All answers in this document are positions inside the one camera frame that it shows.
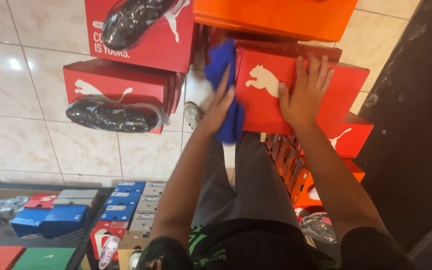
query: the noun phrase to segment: gray pants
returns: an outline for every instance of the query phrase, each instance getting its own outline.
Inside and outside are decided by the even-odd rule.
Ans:
[[[249,218],[299,228],[290,196],[260,137],[257,132],[243,132],[236,144],[236,191],[226,173],[223,145],[211,140],[192,226]]]

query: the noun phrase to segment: dark wall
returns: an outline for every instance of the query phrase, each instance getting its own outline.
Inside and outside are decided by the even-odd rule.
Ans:
[[[432,230],[432,0],[423,0],[359,115],[375,127],[355,162],[392,236],[410,252]]]

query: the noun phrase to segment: hand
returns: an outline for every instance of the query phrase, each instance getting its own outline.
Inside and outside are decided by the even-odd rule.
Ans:
[[[211,134],[216,133],[219,130],[219,127],[221,127],[221,124],[223,124],[228,108],[233,102],[235,96],[236,89],[234,85],[232,85],[226,92],[229,76],[230,66],[228,65],[223,74],[223,78],[216,89],[213,101],[211,101],[209,108],[204,113],[202,120],[198,125],[198,127],[201,127],[201,129],[208,131]]]
[[[289,94],[285,83],[279,83],[279,109],[294,129],[308,129],[316,125],[316,116],[326,90],[333,77],[334,68],[328,70],[328,57],[324,55],[321,63],[313,53],[308,54],[309,65],[306,72],[303,57],[296,59],[296,86]]]

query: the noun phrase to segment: white sneaker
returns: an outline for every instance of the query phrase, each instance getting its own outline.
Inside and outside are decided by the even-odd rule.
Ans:
[[[184,103],[183,112],[184,119],[189,124],[189,127],[194,130],[203,117],[203,112],[193,101],[187,101]]]
[[[118,251],[121,237],[112,235],[109,236],[104,242],[104,247],[101,250],[101,257],[99,258],[99,269],[105,269],[113,259],[113,255]]]

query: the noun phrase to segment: blue cloth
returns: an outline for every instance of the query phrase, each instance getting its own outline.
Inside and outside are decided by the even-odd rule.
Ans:
[[[236,51],[234,48],[234,42],[232,40],[226,40],[219,46],[209,49],[208,53],[211,62],[205,65],[204,75],[206,76],[206,79],[211,82],[214,91],[218,89],[227,66],[231,65],[226,88],[227,91],[231,85],[235,84],[234,68],[236,64]],[[216,133],[216,139],[227,144],[238,142],[243,133],[243,123],[244,108],[239,105],[236,102],[236,98],[234,98],[227,110],[223,124]]]

